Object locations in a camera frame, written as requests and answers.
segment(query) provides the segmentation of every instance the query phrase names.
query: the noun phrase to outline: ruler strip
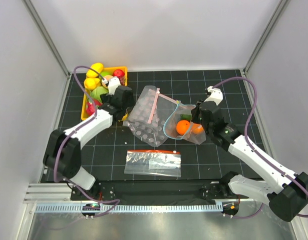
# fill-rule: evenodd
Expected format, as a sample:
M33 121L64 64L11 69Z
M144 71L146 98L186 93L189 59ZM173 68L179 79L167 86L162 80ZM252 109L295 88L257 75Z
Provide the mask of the ruler strip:
M38 203L36 213L100 213L108 210L111 206L101 204L100 211L83 210L86 203ZM210 205L191 206L130 206L118 205L111 213L188 213L188 212L221 212L222 202Z

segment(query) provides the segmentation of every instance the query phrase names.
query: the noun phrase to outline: yellow crate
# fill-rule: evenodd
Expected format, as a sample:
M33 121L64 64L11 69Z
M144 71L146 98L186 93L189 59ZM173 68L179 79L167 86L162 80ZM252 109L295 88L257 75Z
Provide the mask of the yellow crate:
M111 75L113 74L113 72L116 70L116 69L120 69L122 70L124 73L125 73L125 86L127 86L127 67L125 66L115 66L115 67L105 67L103 71L106 71L106 72L109 72ZM82 106L82 114L80 116L80 118L82 120L86 120L89 116L88 114L86 113L86 106L87 106L87 96L84 94L84 99L83 99L83 106ZM127 114L123 117L122 121L124 121L125 119L127 118Z

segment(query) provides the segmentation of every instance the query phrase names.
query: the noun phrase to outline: ziplock bag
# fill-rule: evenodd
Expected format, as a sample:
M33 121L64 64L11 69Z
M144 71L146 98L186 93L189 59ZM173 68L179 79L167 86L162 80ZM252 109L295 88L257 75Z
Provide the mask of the ziplock bag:
M141 141L158 147L168 139L163 127L176 107L177 102L160 94L159 88L145 86L123 125Z
M194 108L195 105L184 105L179 103L175 111L166 120L166 123L164 125L165 135L171 139L184 139L198 145L206 141L206 133L203 127L199 124L190 122L189 128L184 135L180 135L176 130L176 126L179 121L184 120L188 117L188 120L190 121L191 110Z
M129 150L125 174L181 177L181 155L174 151Z

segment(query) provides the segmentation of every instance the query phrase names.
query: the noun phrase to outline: white wall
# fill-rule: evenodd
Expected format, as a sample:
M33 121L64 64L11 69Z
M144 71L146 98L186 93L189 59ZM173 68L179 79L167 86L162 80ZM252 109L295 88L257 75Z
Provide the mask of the white wall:
M279 0L32 0L67 68L245 67Z
M278 161L308 174L308 0L290 1L248 76Z
M16 237L65 81L22 1L0 1L0 240Z

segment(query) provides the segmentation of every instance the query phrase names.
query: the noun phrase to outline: transparent plastic bag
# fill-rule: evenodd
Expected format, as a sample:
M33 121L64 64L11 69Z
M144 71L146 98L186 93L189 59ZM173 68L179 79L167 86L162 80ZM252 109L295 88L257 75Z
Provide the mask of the transparent plastic bag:
M184 139L198 145L206 141L206 133L203 127L201 125L190 122L191 110L194 108L195 105L184 105L179 103L172 115L166 120L163 128L165 135L171 139ZM180 135L176 130L176 126L179 121L186 118L190 122L189 128L184 135Z
M125 174L181 177L181 155L174 151L129 150Z
M145 86L124 126L141 141L158 147L168 139L163 127L176 107L177 102L160 94L159 88Z

